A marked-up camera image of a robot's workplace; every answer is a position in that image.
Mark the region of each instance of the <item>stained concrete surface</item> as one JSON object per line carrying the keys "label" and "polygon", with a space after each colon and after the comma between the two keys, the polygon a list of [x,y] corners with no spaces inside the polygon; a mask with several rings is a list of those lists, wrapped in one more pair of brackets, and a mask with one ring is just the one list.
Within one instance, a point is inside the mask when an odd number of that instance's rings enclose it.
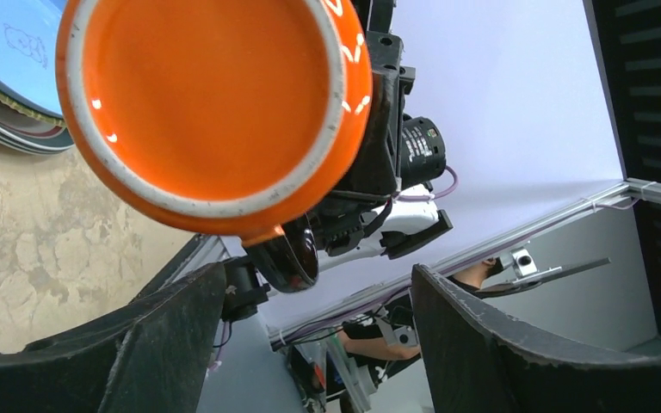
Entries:
{"label": "stained concrete surface", "polygon": [[124,305],[191,235],[121,202],[76,150],[0,145],[0,352]]}

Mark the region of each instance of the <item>mug handle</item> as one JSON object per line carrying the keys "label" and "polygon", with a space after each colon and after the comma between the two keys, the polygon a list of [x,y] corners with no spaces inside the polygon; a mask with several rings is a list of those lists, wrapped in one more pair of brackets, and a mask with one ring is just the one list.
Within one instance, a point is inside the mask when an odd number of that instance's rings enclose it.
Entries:
{"label": "mug handle", "polygon": [[269,231],[242,237],[247,256],[265,280],[281,293],[305,291],[318,281],[318,254],[310,226],[303,225],[306,223],[303,216],[287,223],[289,234],[277,225]]}

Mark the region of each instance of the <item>blue plate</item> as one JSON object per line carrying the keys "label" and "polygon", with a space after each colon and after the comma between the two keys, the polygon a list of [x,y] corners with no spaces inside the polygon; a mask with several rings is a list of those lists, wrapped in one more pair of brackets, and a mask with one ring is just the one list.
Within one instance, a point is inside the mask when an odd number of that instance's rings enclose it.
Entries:
{"label": "blue plate", "polygon": [[61,118],[54,49],[66,0],[0,0],[0,90]]}

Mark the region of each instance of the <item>mug rim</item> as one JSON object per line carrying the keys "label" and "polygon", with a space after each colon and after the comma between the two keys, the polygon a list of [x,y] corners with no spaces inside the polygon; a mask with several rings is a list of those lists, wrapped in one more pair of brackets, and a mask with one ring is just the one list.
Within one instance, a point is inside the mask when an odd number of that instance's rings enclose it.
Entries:
{"label": "mug rim", "polygon": [[335,144],[337,130],[343,118],[343,99],[348,87],[346,67],[339,46],[340,34],[321,2],[317,0],[302,2],[318,24],[329,69],[329,93],[324,118],[310,150],[287,175],[262,191],[234,200],[197,200],[172,194],[130,170],[103,139],[92,117],[90,100],[86,96],[83,80],[83,51],[87,32],[85,28],[88,27],[99,1],[101,0],[80,0],[71,21],[65,53],[65,68],[72,74],[68,76],[66,85],[71,101],[71,107],[67,110],[71,110],[74,114],[84,142],[119,183],[156,207],[192,218],[222,219],[250,215],[273,207],[293,195],[318,171]]}

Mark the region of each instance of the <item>white backdrop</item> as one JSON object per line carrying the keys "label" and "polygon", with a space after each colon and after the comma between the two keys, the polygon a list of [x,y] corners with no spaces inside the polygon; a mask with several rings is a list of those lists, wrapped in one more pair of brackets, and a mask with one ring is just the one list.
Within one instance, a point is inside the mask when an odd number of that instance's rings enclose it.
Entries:
{"label": "white backdrop", "polygon": [[[438,200],[455,228],[396,261],[333,268],[261,307],[270,327],[612,187],[622,171],[584,6],[574,0],[398,0],[393,32],[417,67],[406,112],[431,118],[460,186]],[[435,183],[445,188],[450,178]],[[227,242],[237,251],[233,241]]]}

